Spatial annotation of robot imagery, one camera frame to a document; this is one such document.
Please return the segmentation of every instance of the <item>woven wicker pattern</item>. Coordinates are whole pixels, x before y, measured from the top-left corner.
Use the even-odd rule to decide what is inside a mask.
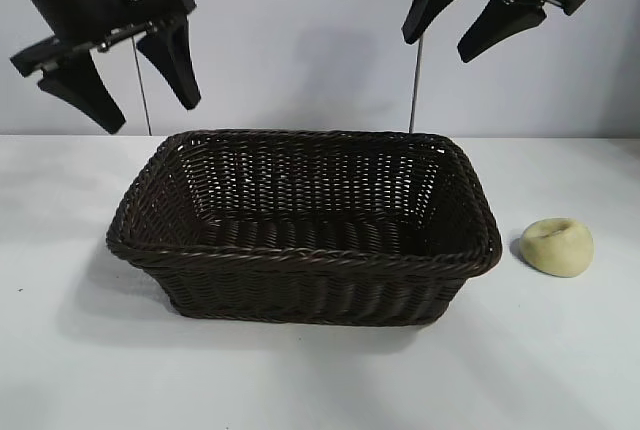
[[[377,326],[435,321],[502,252],[456,145],[360,132],[171,137],[107,244],[185,316]]]

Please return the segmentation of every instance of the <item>table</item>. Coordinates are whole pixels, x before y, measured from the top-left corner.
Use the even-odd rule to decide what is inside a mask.
[[[458,140],[505,255],[425,329],[176,315],[103,243],[160,141],[0,137],[1,429],[639,428],[640,141]],[[553,216],[593,231],[577,279],[509,251]]]

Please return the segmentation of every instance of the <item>cable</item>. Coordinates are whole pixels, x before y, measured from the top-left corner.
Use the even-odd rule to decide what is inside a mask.
[[[142,108],[144,108],[144,116],[147,121],[147,130],[149,132],[149,136],[152,137],[153,132],[151,131],[151,118],[149,118],[147,94],[144,91],[144,83],[142,81],[142,71],[140,70],[140,60],[138,60],[138,50],[136,49],[136,41],[133,37],[131,37],[131,45],[133,46],[133,57],[136,62],[136,70],[138,71],[138,83],[140,84],[140,95],[142,96]]]
[[[416,56],[416,71],[413,76],[413,94],[411,98],[411,118],[409,120],[409,133],[415,131],[416,111],[418,110],[418,96],[420,94],[420,80],[422,76],[422,51],[424,47],[424,33],[418,39],[418,51]]]

